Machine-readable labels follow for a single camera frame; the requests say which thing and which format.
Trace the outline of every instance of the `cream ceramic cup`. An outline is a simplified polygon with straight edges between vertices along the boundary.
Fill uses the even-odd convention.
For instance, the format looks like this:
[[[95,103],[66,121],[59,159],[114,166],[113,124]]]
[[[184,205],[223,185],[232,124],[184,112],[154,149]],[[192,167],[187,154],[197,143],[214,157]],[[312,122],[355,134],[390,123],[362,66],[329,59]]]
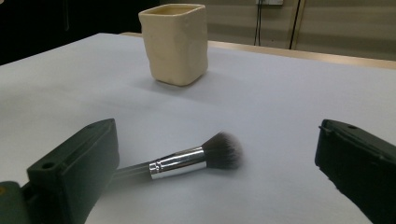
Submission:
[[[140,12],[139,20],[155,79],[186,86],[206,72],[205,6],[163,5]]]

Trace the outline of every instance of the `white tabletop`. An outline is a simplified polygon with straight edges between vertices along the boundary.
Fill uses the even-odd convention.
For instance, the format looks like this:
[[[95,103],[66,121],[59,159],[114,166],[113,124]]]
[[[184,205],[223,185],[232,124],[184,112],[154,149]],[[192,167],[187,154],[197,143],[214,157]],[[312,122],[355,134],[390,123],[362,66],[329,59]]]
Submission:
[[[189,87],[155,81],[139,37],[95,35],[0,66],[0,181],[92,122],[114,118],[121,166],[200,146],[244,148],[236,171],[202,170],[101,199],[87,223],[370,223],[314,164],[336,119],[396,144],[396,70],[210,48]]]

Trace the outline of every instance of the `wall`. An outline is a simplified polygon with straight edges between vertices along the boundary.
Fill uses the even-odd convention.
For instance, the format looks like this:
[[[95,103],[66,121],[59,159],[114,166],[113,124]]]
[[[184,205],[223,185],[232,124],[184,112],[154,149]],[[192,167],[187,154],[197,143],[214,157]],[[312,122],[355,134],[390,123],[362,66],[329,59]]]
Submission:
[[[294,0],[281,7],[262,8],[262,46],[288,48]],[[162,0],[161,4],[206,5],[210,40],[253,45],[257,6],[255,0]]]
[[[295,49],[396,61],[395,0],[305,0]]]
[[[211,40],[254,43],[255,0],[161,1],[168,3],[206,5]],[[297,50],[396,61],[395,24],[396,0],[284,0],[282,7],[262,9],[262,46],[293,43]]]

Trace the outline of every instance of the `brush bristles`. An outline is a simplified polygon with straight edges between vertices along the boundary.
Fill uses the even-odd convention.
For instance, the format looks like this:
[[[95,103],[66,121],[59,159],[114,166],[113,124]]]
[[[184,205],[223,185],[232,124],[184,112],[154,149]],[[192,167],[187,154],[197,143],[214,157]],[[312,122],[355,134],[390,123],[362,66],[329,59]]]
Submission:
[[[208,168],[236,169],[241,163],[242,148],[238,140],[229,133],[216,134],[202,148]]]

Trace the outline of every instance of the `wall outlet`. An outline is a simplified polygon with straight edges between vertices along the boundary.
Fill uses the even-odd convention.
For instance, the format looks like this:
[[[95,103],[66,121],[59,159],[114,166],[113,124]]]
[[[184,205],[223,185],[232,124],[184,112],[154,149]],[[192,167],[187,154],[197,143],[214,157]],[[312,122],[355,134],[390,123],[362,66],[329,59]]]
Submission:
[[[262,0],[263,5],[268,5],[268,6],[282,6],[283,5],[283,0]]]

